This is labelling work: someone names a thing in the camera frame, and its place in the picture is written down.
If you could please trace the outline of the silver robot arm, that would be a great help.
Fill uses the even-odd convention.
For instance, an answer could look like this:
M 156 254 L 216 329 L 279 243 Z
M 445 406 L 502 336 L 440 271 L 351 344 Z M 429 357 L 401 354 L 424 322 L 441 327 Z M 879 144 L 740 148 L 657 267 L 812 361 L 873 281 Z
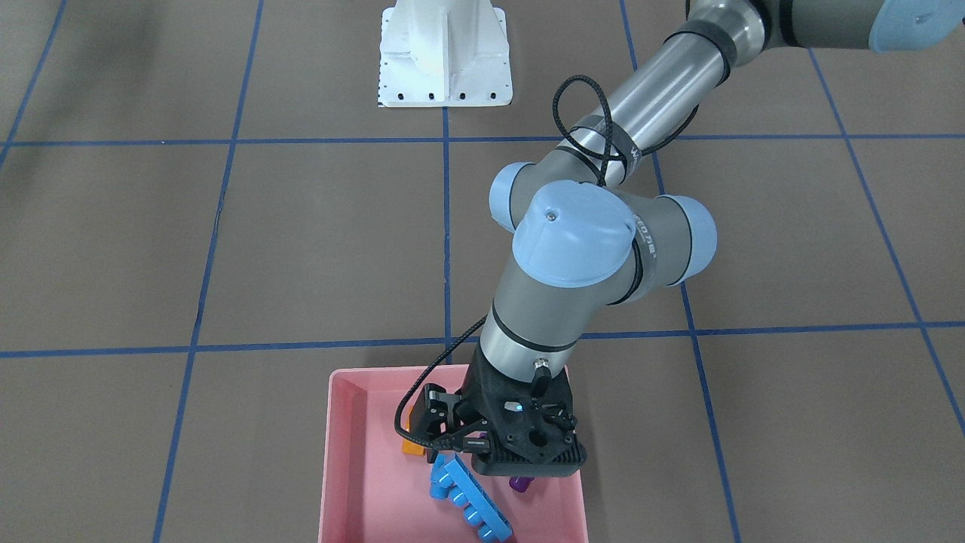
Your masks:
M 484 477 L 569 477 L 585 463 L 565 364 L 593 315 L 699 274 L 717 231 L 700 202 L 618 189 L 763 51 L 922 51 L 963 20 L 961 1 L 689 1 L 686 20 L 537 164 L 510 164 L 489 193 L 511 257 L 480 327 L 454 422 Z

